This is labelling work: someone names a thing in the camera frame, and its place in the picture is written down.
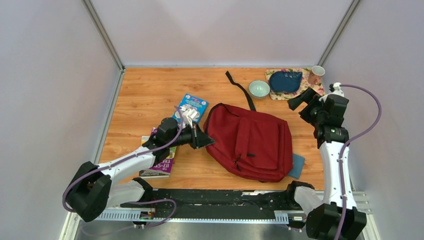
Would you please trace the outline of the red student backpack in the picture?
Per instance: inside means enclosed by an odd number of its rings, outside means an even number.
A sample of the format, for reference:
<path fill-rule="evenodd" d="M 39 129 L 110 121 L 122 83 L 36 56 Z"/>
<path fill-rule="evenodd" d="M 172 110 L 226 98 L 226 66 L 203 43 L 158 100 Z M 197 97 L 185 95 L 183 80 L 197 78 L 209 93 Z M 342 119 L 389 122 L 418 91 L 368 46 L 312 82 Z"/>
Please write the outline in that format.
<path fill-rule="evenodd" d="M 206 150 L 228 172 L 261 183 L 278 183 L 294 168 L 292 134 L 288 122 L 258 112 L 248 91 L 226 72 L 229 82 L 239 87 L 248 109 L 218 103 L 212 107 L 203 131 L 214 143 Z"/>

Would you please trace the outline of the purple children's book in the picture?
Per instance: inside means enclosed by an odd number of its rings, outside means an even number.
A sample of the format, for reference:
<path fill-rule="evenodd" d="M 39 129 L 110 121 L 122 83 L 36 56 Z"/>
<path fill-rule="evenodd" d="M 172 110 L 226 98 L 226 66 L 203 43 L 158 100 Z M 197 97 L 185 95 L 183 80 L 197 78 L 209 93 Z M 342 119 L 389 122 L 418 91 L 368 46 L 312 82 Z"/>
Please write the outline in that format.
<path fill-rule="evenodd" d="M 138 176 L 143 179 L 168 178 L 171 175 L 176 151 L 176 146 L 171 147 L 167 158 L 153 167 L 141 170 Z"/>

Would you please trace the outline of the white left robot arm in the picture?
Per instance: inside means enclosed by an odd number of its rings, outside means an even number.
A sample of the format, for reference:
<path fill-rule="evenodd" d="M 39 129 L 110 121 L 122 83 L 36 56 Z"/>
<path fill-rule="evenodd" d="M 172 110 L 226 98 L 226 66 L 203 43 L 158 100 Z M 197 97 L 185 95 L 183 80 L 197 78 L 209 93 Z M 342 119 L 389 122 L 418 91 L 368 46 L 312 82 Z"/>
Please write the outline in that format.
<path fill-rule="evenodd" d="M 214 143 L 215 140 L 195 123 L 164 118 L 156 132 L 133 152 L 106 163 L 83 163 L 62 195 L 62 206 L 68 212 L 77 213 L 85 222 L 123 203 L 135 202 L 142 208 L 148 207 L 153 194 L 145 189 L 140 179 L 122 183 L 124 179 L 159 164 L 170 155 L 173 147 L 189 145 L 196 150 Z"/>

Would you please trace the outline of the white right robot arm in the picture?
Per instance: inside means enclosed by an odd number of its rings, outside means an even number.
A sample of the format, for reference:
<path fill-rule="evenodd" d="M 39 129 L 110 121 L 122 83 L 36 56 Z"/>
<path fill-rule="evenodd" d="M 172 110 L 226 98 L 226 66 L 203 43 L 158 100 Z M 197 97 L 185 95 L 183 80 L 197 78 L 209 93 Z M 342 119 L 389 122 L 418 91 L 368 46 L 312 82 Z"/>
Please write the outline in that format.
<path fill-rule="evenodd" d="M 299 112 L 300 117 L 314 127 L 323 164 L 324 193 L 320 199 L 302 183 L 285 195 L 285 203 L 290 209 L 303 209 L 309 238 L 355 240 L 366 227 L 367 217 L 357 208 L 349 178 L 350 137 L 342 126 L 349 100 L 340 90 L 321 96 L 309 87 L 288 100 L 293 111 L 301 103 L 306 103 L 306 107 Z"/>

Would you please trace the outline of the pink mug white inside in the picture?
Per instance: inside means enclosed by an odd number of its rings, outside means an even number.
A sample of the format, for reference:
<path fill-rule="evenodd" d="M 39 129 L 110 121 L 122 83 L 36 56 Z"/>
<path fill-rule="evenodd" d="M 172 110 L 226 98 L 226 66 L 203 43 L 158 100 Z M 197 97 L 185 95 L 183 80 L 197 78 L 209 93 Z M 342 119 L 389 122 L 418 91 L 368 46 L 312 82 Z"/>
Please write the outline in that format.
<path fill-rule="evenodd" d="M 325 69 L 320 65 L 314 65 L 309 73 L 308 83 L 311 85 L 318 85 L 321 82 L 321 78 L 325 75 Z"/>

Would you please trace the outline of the dark blue pencil pouch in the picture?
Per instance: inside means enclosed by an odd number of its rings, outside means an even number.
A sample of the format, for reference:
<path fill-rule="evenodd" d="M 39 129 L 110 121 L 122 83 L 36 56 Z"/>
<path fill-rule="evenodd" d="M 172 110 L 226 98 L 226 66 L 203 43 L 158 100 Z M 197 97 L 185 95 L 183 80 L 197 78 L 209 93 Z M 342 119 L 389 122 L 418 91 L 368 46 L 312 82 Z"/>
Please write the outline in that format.
<path fill-rule="evenodd" d="M 300 89 L 301 71 L 276 71 L 269 77 L 270 89 L 277 93 L 294 93 Z"/>

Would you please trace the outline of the blue puzzle box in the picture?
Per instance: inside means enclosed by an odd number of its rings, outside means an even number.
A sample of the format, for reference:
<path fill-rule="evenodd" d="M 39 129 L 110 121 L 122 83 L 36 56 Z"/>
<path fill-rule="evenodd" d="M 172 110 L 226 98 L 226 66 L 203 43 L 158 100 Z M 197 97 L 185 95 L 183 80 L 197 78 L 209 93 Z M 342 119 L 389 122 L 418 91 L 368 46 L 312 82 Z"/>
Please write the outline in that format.
<path fill-rule="evenodd" d="M 209 105 L 208 101 L 203 100 L 201 98 L 198 98 L 198 97 L 191 95 L 189 93 L 186 93 L 178 106 L 180 108 L 180 111 L 181 111 L 181 107 L 196 109 L 198 111 L 198 114 L 197 114 L 197 116 L 196 116 L 197 118 L 195 119 L 193 124 L 198 124 L 200 119 L 202 118 L 203 114 L 205 113 L 208 105 Z"/>

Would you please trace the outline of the pale blue ceramic bowl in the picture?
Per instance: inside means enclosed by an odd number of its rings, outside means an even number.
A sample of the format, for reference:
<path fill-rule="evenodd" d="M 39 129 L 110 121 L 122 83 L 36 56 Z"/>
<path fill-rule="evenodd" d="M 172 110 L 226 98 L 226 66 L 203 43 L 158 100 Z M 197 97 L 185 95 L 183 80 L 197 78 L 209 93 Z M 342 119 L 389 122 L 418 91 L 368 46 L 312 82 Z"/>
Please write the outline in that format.
<path fill-rule="evenodd" d="M 249 94 L 256 99 L 263 99 L 270 94 L 270 86 L 266 81 L 253 80 L 248 85 Z"/>

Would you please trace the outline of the green yellow book underneath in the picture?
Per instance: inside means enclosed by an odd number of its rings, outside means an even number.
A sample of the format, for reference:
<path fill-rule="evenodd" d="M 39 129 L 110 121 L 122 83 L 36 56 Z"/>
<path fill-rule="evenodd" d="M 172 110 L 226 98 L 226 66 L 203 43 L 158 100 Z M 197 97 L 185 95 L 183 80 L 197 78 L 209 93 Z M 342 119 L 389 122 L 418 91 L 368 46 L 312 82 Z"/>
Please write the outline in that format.
<path fill-rule="evenodd" d="M 141 146 L 147 147 L 147 146 L 151 145 L 152 144 L 151 137 L 152 137 L 151 135 L 142 136 L 141 137 Z"/>

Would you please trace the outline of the teal blue wallet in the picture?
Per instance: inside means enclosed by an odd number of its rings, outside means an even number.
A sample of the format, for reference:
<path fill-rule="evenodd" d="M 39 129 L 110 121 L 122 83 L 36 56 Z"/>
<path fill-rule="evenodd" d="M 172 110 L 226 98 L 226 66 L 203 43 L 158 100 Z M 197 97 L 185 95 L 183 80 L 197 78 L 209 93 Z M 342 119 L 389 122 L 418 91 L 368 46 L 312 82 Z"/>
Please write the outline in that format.
<path fill-rule="evenodd" d="M 287 174 L 289 177 L 299 179 L 305 164 L 305 158 L 298 154 L 293 154 L 293 167 L 292 170 Z"/>

